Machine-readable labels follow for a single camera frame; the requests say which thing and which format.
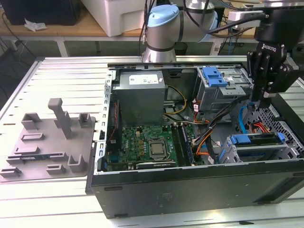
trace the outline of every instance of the motherboard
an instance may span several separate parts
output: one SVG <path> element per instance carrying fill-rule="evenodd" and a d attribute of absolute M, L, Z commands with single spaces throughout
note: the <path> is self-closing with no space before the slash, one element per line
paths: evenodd
<path fill-rule="evenodd" d="M 121 149 L 108 156 L 109 169 L 133 170 L 145 162 L 167 162 L 178 166 L 176 152 L 180 150 L 174 141 L 173 125 L 123 127 Z M 194 139 L 191 125 L 184 126 L 189 142 Z"/>

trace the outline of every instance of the power cable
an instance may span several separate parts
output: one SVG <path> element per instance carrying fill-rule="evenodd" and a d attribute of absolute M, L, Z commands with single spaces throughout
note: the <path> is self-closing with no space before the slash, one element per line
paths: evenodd
<path fill-rule="evenodd" d="M 29 51 L 29 53 L 30 53 L 34 58 L 36 58 L 36 56 L 33 54 L 33 52 L 31 52 L 30 49 L 22 42 L 22 40 L 20 40 L 20 39 L 15 35 L 15 33 L 13 33 L 13 31 L 9 28 L 9 26 L 7 25 L 7 23 L 6 23 L 5 19 L 4 19 L 4 15 L 5 15 L 5 12 L 2 13 L 2 19 L 3 19 L 3 22 L 4 22 L 5 26 L 6 26 L 6 27 L 8 28 L 8 30 L 11 32 L 11 34 L 12 34 L 17 40 L 19 40 L 19 41 L 21 42 L 21 44 Z"/>

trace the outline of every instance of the white paper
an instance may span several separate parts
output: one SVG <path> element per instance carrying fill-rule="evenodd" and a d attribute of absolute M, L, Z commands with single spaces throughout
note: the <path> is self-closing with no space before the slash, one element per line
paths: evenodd
<path fill-rule="evenodd" d="M 210 156 L 208 157 L 208 161 L 211 163 L 211 165 L 214 164 L 214 160 Z"/>
<path fill-rule="evenodd" d="M 157 75 L 130 75 L 129 84 L 130 85 L 158 84 L 158 77 Z"/>
<path fill-rule="evenodd" d="M 47 29 L 45 23 L 34 23 L 34 22 L 26 20 L 25 18 L 24 18 L 24 20 L 25 20 L 24 26 L 33 32 L 36 32 L 36 30 Z"/>

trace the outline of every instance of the yellow wire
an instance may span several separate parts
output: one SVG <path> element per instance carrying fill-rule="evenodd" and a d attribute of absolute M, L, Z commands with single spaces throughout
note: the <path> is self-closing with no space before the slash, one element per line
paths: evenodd
<path fill-rule="evenodd" d="M 168 85 L 168 87 L 173 88 L 176 92 L 178 92 L 178 93 L 182 96 L 182 98 L 184 99 L 184 106 L 183 106 L 182 109 L 180 109 L 180 110 L 178 110 L 178 111 L 176 111 L 176 112 L 164 113 L 164 114 L 165 114 L 165 115 L 168 115 L 168 114 L 169 114 L 169 115 L 178 114 L 178 113 L 182 112 L 182 111 L 187 107 L 187 100 L 186 100 L 185 96 L 184 96 L 177 88 L 175 88 L 175 87 L 173 87 L 173 86 L 171 86 L 171 85 Z"/>

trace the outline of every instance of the black box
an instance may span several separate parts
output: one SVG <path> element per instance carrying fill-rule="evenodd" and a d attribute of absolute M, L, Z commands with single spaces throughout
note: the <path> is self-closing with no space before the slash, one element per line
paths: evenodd
<path fill-rule="evenodd" d="M 75 25 L 80 16 L 80 0 L 0 0 L 12 25 L 35 23 Z"/>

